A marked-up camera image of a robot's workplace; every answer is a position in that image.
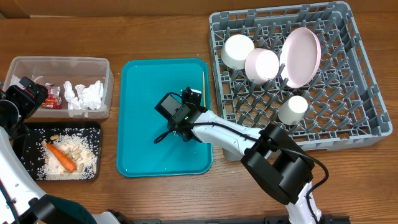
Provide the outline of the pink bowl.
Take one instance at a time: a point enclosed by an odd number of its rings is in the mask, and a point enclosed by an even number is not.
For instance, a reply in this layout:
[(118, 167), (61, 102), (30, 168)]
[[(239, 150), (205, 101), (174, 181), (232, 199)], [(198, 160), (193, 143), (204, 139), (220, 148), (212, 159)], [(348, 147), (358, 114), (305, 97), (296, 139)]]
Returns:
[(255, 48), (248, 54), (244, 69), (251, 82), (266, 83), (277, 76), (279, 59), (271, 50)]

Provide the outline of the orange carrot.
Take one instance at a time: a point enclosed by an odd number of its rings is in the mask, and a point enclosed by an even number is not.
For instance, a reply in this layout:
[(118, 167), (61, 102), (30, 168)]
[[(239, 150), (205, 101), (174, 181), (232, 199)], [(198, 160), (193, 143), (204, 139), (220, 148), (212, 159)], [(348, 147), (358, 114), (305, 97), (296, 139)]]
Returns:
[(68, 171), (73, 172), (77, 169), (76, 164), (73, 160), (67, 157), (61, 150), (55, 147), (53, 144), (45, 143), (45, 147), (57, 158), (59, 163)]

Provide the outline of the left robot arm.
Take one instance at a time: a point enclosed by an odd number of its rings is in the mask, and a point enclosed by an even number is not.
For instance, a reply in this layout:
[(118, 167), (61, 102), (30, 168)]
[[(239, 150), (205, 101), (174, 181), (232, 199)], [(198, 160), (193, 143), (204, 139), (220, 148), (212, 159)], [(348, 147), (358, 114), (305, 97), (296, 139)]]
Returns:
[(47, 99), (48, 90), (27, 77), (1, 91), (1, 223), (120, 223), (114, 212), (92, 215), (77, 202), (48, 195), (14, 152), (24, 120)]

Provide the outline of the wooden chopstick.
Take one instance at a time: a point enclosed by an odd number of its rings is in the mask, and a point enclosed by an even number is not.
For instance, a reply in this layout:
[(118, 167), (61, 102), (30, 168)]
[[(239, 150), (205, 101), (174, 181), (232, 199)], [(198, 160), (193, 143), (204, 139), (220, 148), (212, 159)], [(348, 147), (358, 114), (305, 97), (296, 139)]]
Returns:
[(205, 72), (202, 72), (202, 83), (203, 83), (203, 107), (206, 108), (206, 80), (205, 80)]

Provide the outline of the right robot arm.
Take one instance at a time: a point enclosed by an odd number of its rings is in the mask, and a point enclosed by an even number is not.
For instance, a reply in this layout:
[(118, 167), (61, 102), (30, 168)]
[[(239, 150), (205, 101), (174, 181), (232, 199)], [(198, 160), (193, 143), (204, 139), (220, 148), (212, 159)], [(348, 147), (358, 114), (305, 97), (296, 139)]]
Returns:
[(155, 110), (167, 120), (168, 130), (155, 139), (178, 134), (227, 150), (231, 160), (242, 163), (260, 188), (286, 206), (290, 223), (321, 223), (323, 215), (312, 192), (312, 170), (319, 161), (307, 155), (281, 128), (249, 128), (220, 118), (200, 104), (200, 94), (167, 93)]

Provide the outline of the white paper cup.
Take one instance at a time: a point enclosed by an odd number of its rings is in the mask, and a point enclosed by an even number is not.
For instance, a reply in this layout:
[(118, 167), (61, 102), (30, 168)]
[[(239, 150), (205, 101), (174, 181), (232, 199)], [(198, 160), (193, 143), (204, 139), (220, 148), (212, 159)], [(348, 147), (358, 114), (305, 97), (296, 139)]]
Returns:
[(303, 118), (307, 109), (308, 103), (304, 97), (293, 96), (281, 105), (278, 118), (286, 125), (296, 125)]

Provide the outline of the white bowl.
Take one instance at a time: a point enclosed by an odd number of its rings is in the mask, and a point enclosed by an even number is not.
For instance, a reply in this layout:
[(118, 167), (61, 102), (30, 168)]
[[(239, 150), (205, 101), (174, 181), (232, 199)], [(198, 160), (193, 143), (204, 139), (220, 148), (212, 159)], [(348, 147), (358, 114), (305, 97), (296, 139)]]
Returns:
[(242, 70), (248, 54), (254, 49), (253, 41), (245, 35), (232, 35), (221, 49), (223, 63), (232, 69)]

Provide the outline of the food scraps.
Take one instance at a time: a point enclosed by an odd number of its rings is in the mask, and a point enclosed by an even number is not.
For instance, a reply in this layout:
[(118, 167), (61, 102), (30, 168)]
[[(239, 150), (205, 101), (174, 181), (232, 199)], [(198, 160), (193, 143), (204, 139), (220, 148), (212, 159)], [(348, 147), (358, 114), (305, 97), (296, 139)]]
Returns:
[[(45, 147), (53, 144), (76, 164), (68, 172)], [(100, 128), (33, 128), (21, 155), (22, 165), (34, 180), (91, 180), (98, 176)]]

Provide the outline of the white tissue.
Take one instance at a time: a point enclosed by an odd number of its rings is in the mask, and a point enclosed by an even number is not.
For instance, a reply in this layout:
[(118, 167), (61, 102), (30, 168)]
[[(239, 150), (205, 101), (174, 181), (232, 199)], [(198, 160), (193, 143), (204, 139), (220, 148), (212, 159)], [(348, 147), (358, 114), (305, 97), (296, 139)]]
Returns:
[(73, 91), (72, 88), (72, 84), (70, 83), (70, 81), (66, 81), (63, 84), (64, 87), (64, 97), (68, 103), (68, 109), (69, 110), (79, 110), (80, 109), (80, 105), (79, 105), (79, 101), (78, 98), (75, 96), (75, 93)]
[(101, 107), (104, 85), (100, 80), (97, 80), (89, 87), (82, 84), (76, 85), (75, 90), (80, 109), (98, 110)]

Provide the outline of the red snack wrapper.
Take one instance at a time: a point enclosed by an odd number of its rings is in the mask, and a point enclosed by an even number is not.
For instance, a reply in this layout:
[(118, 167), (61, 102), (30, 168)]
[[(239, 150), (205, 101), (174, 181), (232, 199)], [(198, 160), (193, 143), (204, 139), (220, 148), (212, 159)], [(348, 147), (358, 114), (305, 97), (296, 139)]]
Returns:
[(51, 109), (61, 109), (62, 108), (62, 98), (60, 96), (60, 87), (55, 86), (52, 83), (46, 83), (44, 85), (48, 90), (48, 97), (42, 103), (42, 106)]

